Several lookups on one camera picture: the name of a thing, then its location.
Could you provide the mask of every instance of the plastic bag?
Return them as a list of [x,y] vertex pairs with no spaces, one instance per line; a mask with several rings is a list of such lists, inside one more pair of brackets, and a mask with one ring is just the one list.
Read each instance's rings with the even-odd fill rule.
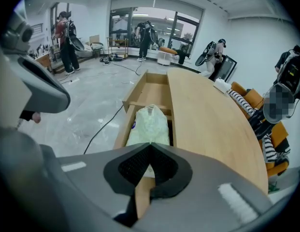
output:
[[138,143],[170,145],[166,116],[155,105],[149,105],[136,113],[126,146]]

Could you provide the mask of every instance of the floor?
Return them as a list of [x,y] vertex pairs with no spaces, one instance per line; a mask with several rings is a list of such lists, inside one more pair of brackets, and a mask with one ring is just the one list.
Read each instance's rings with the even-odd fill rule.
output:
[[[129,58],[115,64],[136,70],[140,62]],[[122,105],[122,99],[138,80],[135,72],[110,63],[104,66],[99,59],[80,64],[80,71],[56,78],[71,96],[69,107],[58,114],[42,114],[39,124],[24,121],[19,128],[40,144],[53,148],[57,157],[83,154],[94,134],[108,122]],[[169,67],[147,60],[137,73],[166,73]],[[87,154],[111,150],[119,128],[125,119],[122,108],[115,118],[94,138]]]

